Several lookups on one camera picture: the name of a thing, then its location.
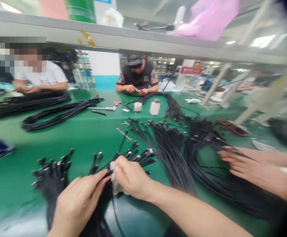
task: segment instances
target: black vest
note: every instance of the black vest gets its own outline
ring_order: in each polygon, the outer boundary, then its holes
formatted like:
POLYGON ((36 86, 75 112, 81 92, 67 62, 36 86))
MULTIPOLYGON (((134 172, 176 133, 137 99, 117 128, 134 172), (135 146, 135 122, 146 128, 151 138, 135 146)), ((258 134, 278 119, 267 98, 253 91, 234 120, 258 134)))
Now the black vest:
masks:
POLYGON ((147 89, 151 81, 153 66, 146 62, 141 74, 131 71, 129 65, 123 67, 124 80, 126 85, 134 85, 138 90, 147 89))

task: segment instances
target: tabletop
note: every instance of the tabletop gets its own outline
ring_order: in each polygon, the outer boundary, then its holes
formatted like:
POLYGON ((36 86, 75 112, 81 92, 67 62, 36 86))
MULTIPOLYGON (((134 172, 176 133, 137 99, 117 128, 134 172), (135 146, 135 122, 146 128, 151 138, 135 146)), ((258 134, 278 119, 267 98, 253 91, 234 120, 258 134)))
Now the tabletop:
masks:
MULTIPOLYGON (((221 109, 211 103, 209 103, 209 108, 203 108, 198 104, 187 104, 184 99, 191 99, 193 96, 186 92, 169 93, 184 107, 182 111, 187 116, 196 116, 196 112, 198 112, 200 117, 208 118, 210 121, 217 119, 234 120, 245 110, 242 106, 221 109)), ((107 163, 116 153, 123 138, 117 128, 125 131, 127 126, 122 125, 122 123, 128 121, 128 117, 136 118, 145 123, 149 119, 164 121, 163 112, 167 107, 166 98, 159 96, 161 105, 159 115, 151 116, 149 113, 153 98, 150 98, 142 106, 142 112, 130 111, 127 113, 122 111, 125 108, 123 104, 138 97, 124 95, 120 92, 76 91, 70 92, 70 94, 72 99, 66 103, 99 95, 105 100, 100 102, 98 107, 113 106, 113 101, 122 102, 122 104, 117 107, 115 112, 106 111, 107 116, 92 113, 86 109, 63 123, 33 132, 24 131, 20 127, 20 122, 28 115, 41 110, 0 119, 0 138, 16 147, 13 153, 0 159, 0 237, 41 237, 47 234, 46 205, 41 193, 31 186, 35 181, 31 172, 38 168, 38 159, 46 157, 47 159, 59 160, 71 148, 74 148, 69 179, 72 181, 78 176, 85 176, 92 165, 94 153, 100 151, 103 153, 101 164, 107 163)), ((246 126, 253 133, 253 138, 275 146, 280 151, 287 152, 287 147, 272 136, 269 128, 251 124, 251 122, 247 122, 246 126)), ((135 140, 140 144, 138 147, 140 150, 146 148, 132 132, 129 132, 128 135, 133 140, 126 140, 122 151, 125 152, 135 140)), ((238 137, 230 131, 225 133, 225 137, 231 145, 253 148, 251 137, 238 137)), ((203 156, 208 158, 209 163, 215 162, 213 153, 207 152, 203 156)), ((169 179, 159 160, 146 166, 145 170, 152 172, 150 174, 152 179, 170 186, 169 179)), ((253 236, 271 235, 276 223, 261 220, 237 210, 220 200, 196 180, 195 185, 201 200, 218 209, 253 236)), ((117 198, 115 210, 126 236, 163 236, 170 222, 166 214, 158 208, 130 196, 124 195, 117 198)), ((115 237, 121 236, 111 202, 107 204, 105 218, 113 235, 115 237)))

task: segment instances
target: cap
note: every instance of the cap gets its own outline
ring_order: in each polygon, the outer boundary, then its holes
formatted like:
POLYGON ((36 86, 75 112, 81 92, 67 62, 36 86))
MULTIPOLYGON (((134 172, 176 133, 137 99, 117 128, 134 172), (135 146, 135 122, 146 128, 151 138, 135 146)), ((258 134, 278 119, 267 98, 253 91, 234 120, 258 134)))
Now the cap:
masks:
POLYGON ((143 56, 140 55, 131 55, 127 57, 127 61, 129 62, 129 66, 131 68, 141 67, 143 62, 143 56))

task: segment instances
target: yellow tape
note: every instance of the yellow tape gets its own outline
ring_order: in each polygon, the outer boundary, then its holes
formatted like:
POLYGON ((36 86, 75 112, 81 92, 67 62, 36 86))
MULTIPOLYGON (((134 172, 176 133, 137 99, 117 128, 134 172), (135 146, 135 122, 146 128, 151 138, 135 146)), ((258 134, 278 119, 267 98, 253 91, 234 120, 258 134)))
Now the yellow tape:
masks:
MULTIPOLYGON (((93 48, 96 48, 96 45, 95 45, 95 43, 93 42, 93 40, 92 40, 90 34, 85 33, 84 30, 81 30, 81 33, 82 33, 82 35, 84 35, 84 37, 87 39, 88 45, 92 46, 93 48)), ((80 38, 78 38, 78 42, 79 42, 80 44, 83 44, 83 43, 82 43, 82 40, 81 40, 80 38)))

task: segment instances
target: patterned shirt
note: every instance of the patterned shirt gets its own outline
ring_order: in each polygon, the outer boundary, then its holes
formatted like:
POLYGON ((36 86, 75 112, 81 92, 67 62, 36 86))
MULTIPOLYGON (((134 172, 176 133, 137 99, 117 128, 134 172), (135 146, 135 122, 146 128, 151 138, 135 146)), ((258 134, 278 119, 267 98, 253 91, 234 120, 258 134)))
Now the patterned shirt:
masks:
MULTIPOLYGON (((154 70, 152 70, 150 77, 151 77, 151 79, 149 81, 150 85, 151 86, 158 85, 159 81, 158 81, 158 78, 157 78, 157 74, 156 74, 156 72, 154 70)), ((117 81, 117 85, 122 85, 122 86, 126 85, 123 71, 120 71, 119 78, 118 78, 118 81, 117 81)))

